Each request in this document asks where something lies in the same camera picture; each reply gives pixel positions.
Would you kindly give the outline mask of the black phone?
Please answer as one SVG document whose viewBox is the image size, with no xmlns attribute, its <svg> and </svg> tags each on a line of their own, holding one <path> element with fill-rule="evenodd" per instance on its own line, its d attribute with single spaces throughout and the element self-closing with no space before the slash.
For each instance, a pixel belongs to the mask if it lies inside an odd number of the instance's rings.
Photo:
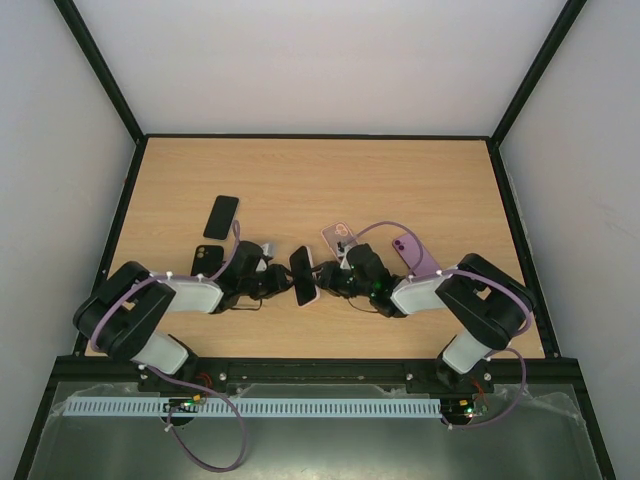
<svg viewBox="0 0 640 480">
<path fill-rule="evenodd" d="M 203 237 L 213 240 L 226 240 L 238 206 L 239 199 L 237 197 L 218 195 L 205 225 Z"/>
<path fill-rule="evenodd" d="M 306 279 L 307 272 L 303 262 L 306 259 L 305 246 L 299 247 L 289 257 L 290 270 L 293 276 L 294 294 L 296 298 L 296 291 L 302 284 L 302 281 Z"/>
</svg>

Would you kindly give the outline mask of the pink phone case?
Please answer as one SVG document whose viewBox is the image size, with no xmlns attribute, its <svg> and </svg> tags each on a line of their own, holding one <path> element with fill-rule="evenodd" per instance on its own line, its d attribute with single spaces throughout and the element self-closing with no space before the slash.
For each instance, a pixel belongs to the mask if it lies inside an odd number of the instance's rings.
<svg viewBox="0 0 640 480">
<path fill-rule="evenodd" d="M 313 277 L 312 268 L 314 267 L 314 261 L 311 254 L 311 250 L 305 246 L 306 259 L 303 262 L 305 271 L 307 272 L 306 279 L 302 281 L 301 286 L 296 291 L 296 301 L 299 307 L 305 307 L 320 297 L 320 289 L 315 283 Z"/>
<path fill-rule="evenodd" d="M 353 232 L 345 222 L 334 222 L 321 230 L 321 237 L 324 239 L 327 247 L 336 257 L 336 244 L 338 241 L 353 239 Z"/>
</svg>

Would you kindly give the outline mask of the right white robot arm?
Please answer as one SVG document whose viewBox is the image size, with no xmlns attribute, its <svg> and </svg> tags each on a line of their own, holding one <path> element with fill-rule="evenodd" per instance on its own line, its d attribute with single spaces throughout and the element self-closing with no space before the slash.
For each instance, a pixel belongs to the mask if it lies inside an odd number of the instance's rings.
<svg viewBox="0 0 640 480">
<path fill-rule="evenodd" d="M 532 292 L 475 253 L 445 270 L 401 277 L 390 273 L 370 245 L 361 244 L 347 250 L 340 262 L 314 267 L 311 277 L 333 296 L 367 298 L 387 318 L 449 310 L 463 330 L 441 352 L 436 379 L 450 392 L 470 381 L 479 362 L 507 350 L 534 320 Z"/>
</svg>

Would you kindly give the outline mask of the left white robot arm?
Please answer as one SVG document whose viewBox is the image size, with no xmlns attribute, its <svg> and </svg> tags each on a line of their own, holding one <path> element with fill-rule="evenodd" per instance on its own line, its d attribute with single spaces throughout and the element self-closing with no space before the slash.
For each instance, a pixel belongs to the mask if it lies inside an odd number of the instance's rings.
<svg viewBox="0 0 640 480">
<path fill-rule="evenodd" d="M 289 269 L 271 262 L 269 243 L 239 241 L 228 258 L 223 254 L 218 246 L 198 247 L 189 275 L 152 272 L 129 261 L 81 304 L 73 325 L 98 353 L 174 375 L 193 353 L 158 330 L 165 314 L 221 314 L 243 297 L 260 303 L 292 286 Z"/>
</svg>

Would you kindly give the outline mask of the black phone case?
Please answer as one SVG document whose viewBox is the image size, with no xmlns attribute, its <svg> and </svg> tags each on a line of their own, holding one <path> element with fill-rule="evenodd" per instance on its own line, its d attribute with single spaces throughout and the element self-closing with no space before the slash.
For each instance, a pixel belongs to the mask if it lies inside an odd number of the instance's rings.
<svg viewBox="0 0 640 480">
<path fill-rule="evenodd" d="M 195 249 L 191 275 L 213 276 L 223 265 L 224 247 L 220 245 L 200 245 Z"/>
</svg>

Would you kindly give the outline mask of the purple phone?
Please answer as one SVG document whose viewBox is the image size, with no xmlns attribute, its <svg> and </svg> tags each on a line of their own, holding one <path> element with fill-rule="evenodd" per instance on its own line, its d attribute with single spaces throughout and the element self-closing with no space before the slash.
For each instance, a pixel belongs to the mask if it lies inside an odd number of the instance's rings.
<svg viewBox="0 0 640 480">
<path fill-rule="evenodd" d="M 395 238 L 392 247 L 416 277 L 433 275 L 441 269 L 426 247 L 410 234 Z"/>
</svg>

